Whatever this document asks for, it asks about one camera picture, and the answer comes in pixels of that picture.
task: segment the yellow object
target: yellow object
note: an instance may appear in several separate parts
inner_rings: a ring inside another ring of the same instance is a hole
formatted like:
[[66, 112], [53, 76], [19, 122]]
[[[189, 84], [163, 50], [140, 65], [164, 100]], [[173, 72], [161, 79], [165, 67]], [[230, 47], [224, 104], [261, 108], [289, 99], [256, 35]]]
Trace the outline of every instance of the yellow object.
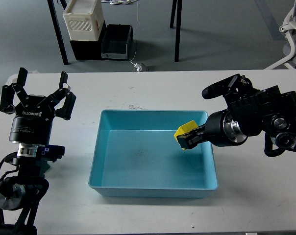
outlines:
[[177, 136], [180, 136], [180, 135], [183, 135], [183, 134], [185, 134], [187, 132], [190, 132], [191, 130], [193, 130], [193, 129], [197, 128], [197, 127], [198, 127], [198, 125], [197, 125], [197, 123], [194, 120], [192, 120], [190, 122], [187, 122], [186, 124], [181, 125], [178, 128], [178, 130], [174, 134], [174, 138], [177, 141], [177, 138], [176, 138]]

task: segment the light blue bin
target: light blue bin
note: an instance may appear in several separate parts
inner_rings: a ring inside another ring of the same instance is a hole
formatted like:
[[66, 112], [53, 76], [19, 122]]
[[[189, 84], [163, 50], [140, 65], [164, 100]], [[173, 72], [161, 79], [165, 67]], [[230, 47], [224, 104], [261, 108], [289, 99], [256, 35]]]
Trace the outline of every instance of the light blue bin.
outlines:
[[179, 126], [205, 111], [103, 110], [89, 186], [103, 196], [203, 198], [218, 188], [210, 142], [183, 151]]

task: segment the white chair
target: white chair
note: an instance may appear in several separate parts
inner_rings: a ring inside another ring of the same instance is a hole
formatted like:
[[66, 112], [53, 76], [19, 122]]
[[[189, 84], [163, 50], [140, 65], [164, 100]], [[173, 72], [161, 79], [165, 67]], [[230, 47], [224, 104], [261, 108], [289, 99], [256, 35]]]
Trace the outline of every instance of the white chair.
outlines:
[[279, 30], [285, 34], [285, 38], [288, 41], [288, 44], [283, 47], [283, 53], [286, 55], [286, 57], [265, 69], [272, 70], [282, 64], [284, 64], [288, 69], [296, 69], [296, 0], [294, 7], [285, 17], [283, 25]]

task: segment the black table leg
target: black table leg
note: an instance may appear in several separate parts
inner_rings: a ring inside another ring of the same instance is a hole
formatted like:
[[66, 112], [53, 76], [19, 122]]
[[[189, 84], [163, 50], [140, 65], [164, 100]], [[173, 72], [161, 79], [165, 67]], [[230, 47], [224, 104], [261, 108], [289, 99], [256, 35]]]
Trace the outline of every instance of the black table leg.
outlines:
[[176, 15], [176, 37], [175, 37], [175, 55], [174, 61], [178, 62], [179, 57], [179, 40], [181, 35], [181, 17], [182, 17], [182, 0], [177, 0], [177, 15]]
[[176, 3], [177, 3], [177, 0], [173, 0], [173, 2], [172, 2], [172, 11], [171, 11], [171, 20], [170, 20], [170, 28], [173, 28], [173, 25], [174, 25]]
[[61, 4], [62, 4], [62, 7], [63, 9], [65, 10], [67, 4], [66, 4], [66, 1], [65, 0], [60, 0]]
[[54, 31], [55, 31], [55, 34], [56, 34], [56, 38], [58, 40], [58, 44], [59, 44], [63, 64], [68, 65], [69, 61], [68, 61], [68, 58], [66, 56], [66, 51], [65, 51], [61, 31], [60, 31], [60, 26], [59, 26], [59, 23], [58, 23], [58, 20], [57, 20], [57, 17], [56, 17], [56, 13], [55, 13], [54, 3], [53, 3], [53, 0], [47, 0], [47, 1], [48, 1], [49, 10], [50, 10], [50, 13], [51, 13], [51, 18], [52, 18], [52, 22], [53, 22], [53, 26], [54, 26]]

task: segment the floor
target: floor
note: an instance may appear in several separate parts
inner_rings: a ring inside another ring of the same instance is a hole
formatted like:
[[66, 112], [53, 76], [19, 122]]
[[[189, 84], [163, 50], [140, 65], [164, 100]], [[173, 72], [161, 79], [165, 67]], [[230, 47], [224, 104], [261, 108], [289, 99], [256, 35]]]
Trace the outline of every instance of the floor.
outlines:
[[[0, 93], [19, 67], [29, 72], [134, 71], [127, 61], [75, 60], [63, 8], [55, 2], [70, 65], [62, 63], [46, 0], [0, 1]], [[128, 5], [102, 3], [107, 24], [131, 24], [134, 62], [150, 71], [258, 70], [283, 57], [286, 43], [278, 27], [294, 0], [183, 1], [180, 59], [174, 62], [175, 29], [171, 0], [139, 0]]]

